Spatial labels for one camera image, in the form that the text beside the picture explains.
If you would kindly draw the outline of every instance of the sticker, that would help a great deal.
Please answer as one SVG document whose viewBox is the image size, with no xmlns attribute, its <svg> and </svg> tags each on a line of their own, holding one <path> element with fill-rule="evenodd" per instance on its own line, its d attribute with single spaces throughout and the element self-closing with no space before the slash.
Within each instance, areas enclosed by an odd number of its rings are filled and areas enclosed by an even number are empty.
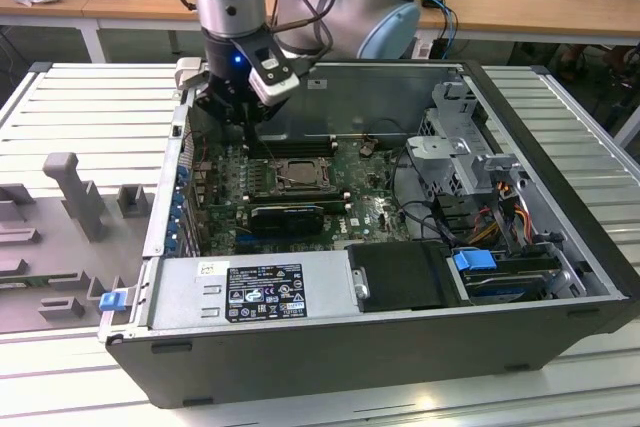
<svg viewBox="0 0 640 427">
<path fill-rule="evenodd" d="M 228 262 L 201 262 L 226 264 Z M 218 271 L 220 266 L 210 266 Z M 231 323 L 307 316 L 302 265 L 234 267 L 227 273 L 226 319 Z"/>
<path fill-rule="evenodd" d="M 327 79 L 309 79 L 307 80 L 308 90 L 326 90 L 329 82 Z"/>
<path fill-rule="evenodd" d="M 200 262 L 198 263 L 198 277 L 205 275 L 226 275 L 229 265 L 229 262 L 226 260 Z"/>
<path fill-rule="evenodd" d="M 0 284 L 0 290 L 10 290 L 10 289 L 26 289 L 27 284 L 23 282 L 8 282 L 6 284 Z"/>
</svg>

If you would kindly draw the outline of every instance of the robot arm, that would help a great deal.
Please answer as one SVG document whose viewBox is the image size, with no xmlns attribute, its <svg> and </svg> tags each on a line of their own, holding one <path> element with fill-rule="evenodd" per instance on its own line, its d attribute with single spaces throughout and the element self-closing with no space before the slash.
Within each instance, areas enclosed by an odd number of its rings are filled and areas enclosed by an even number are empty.
<svg viewBox="0 0 640 427">
<path fill-rule="evenodd" d="M 276 41 L 266 26 L 265 0 L 196 0 L 210 72 L 200 104 L 221 120 L 243 126 L 273 117 L 311 67 L 308 60 L 288 59 L 282 48 L 316 57 L 322 53 L 326 37 L 317 33 L 319 22 L 304 20 L 312 17 L 308 4 L 320 12 L 329 1 L 279 0 L 280 27 L 300 27 L 276 29 L 281 31 Z M 322 19 L 334 40 L 329 55 L 392 58 L 406 49 L 418 18 L 413 0 L 336 0 Z M 245 128 L 247 137 L 251 132 Z"/>
<path fill-rule="evenodd" d="M 196 0 L 209 71 L 243 88 L 247 80 L 267 106 L 299 85 L 291 63 L 267 31 L 265 0 Z"/>
</svg>

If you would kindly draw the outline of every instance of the motherboard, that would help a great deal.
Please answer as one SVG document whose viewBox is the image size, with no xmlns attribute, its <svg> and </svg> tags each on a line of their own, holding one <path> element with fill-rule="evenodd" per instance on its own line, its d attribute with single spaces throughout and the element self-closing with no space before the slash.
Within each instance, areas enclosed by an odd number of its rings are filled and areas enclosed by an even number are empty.
<svg viewBox="0 0 640 427">
<path fill-rule="evenodd" d="M 361 139 L 215 145 L 195 166 L 202 254 L 410 240 L 391 197 L 396 155 Z"/>
</svg>

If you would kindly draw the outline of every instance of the warning label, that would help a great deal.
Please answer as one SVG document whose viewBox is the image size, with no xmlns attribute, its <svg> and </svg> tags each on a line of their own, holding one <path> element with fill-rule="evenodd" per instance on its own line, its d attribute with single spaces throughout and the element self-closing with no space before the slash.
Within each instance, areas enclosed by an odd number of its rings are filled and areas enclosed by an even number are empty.
<svg viewBox="0 0 640 427">
<path fill-rule="evenodd" d="M 227 270 L 229 322 L 307 316 L 302 265 L 239 267 Z"/>
</svg>

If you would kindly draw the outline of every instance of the floor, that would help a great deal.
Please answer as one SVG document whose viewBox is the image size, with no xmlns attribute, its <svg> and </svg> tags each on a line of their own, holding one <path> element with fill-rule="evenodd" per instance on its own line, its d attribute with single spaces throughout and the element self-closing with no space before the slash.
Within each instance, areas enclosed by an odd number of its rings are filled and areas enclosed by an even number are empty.
<svg viewBox="0 0 640 427">
<path fill-rule="evenodd" d="M 32 62 L 89 62 L 77 30 L 5 27 L 2 31 L 20 54 L 0 39 L 0 105 L 4 104 Z M 171 53 L 169 37 L 163 31 L 109 30 L 102 31 L 100 35 L 113 62 L 175 62 L 179 57 L 204 55 L 199 32 L 178 32 L 182 49 L 180 55 Z M 555 58 L 564 48 L 549 44 L 517 44 L 514 49 L 514 45 L 509 42 L 460 40 L 453 45 L 450 58 L 474 59 L 484 65 L 545 64 L 553 72 Z M 586 74 L 565 87 L 602 123 L 622 92 L 608 88 L 608 69 L 601 56 L 600 50 L 588 48 L 584 56 Z M 624 118 L 612 131 L 615 132 L 623 122 Z M 632 155 L 640 154 L 640 141 L 634 142 L 629 150 Z"/>
</svg>

